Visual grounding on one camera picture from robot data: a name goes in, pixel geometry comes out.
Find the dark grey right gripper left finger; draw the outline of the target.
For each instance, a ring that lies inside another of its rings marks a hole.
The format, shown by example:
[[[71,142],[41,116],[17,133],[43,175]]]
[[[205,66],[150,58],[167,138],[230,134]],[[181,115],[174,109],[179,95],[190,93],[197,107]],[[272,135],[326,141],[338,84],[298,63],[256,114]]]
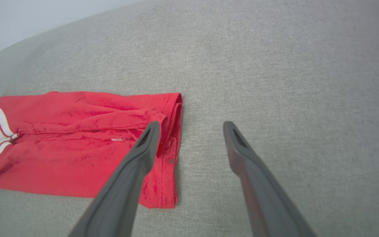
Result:
[[[68,237],[131,237],[141,188],[156,158],[160,124],[149,123]]]

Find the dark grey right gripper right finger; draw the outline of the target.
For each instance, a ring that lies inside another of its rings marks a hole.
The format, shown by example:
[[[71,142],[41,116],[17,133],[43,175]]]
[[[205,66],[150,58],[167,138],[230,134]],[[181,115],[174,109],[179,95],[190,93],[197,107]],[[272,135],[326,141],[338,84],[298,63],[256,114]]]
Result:
[[[237,126],[223,134],[231,170],[239,177],[253,237],[317,237]]]

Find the red and white shirt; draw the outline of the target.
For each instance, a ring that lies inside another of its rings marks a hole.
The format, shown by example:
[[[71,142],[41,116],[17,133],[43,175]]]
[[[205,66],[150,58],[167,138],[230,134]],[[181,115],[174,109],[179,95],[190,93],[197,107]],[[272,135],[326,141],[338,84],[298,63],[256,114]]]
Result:
[[[94,198],[152,121],[160,138],[139,203],[175,208],[180,93],[0,96],[0,189]]]

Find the beige fabric panel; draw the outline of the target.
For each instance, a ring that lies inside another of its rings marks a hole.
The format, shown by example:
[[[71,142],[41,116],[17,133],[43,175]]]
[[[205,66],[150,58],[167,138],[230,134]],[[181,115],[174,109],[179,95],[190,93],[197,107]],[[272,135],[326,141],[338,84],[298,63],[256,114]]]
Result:
[[[379,0],[152,0],[0,51],[0,96],[179,92],[175,209],[132,237],[252,237],[231,120],[319,237],[379,237]]]

